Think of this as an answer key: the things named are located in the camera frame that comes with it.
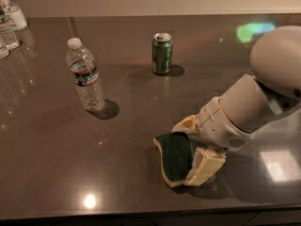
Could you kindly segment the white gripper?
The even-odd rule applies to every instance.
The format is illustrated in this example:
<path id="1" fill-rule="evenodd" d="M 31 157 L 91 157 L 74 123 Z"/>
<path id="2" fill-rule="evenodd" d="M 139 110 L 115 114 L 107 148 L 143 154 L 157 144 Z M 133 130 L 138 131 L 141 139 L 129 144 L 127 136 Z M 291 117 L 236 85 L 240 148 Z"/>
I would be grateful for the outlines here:
<path id="1" fill-rule="evenodd" d="M 218 150 L 236 152 L 254 138 L 253 133 L 242 131 L 230 121 L 218 97 L 213 97 L 198 114 L 178 122 L 172 132 L 199 133 L 201 141 L 214 148 L 196 149 L 192 168 L 184 182 L 186 186 L 201 186 L 222 168 L 226 154 Z"/>

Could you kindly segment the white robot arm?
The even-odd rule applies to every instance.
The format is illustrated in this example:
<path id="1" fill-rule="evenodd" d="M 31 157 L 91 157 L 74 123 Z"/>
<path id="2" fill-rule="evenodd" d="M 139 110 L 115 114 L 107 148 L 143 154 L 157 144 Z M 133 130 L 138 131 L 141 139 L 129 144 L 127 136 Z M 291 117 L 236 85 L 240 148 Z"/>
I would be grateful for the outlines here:
<path id="1" fill-rule="evenodd" d="M 261 36 L 245 74 L 224 94 L 211 99 L 197 115 L 173 127 L 200 135 L 207 147 L 198 149 L 183 183 L 200 186 L 216 174 L 235 152 L 265 124 L 294 113 L 301 103 L 301 27 L 287 25 Z"/>

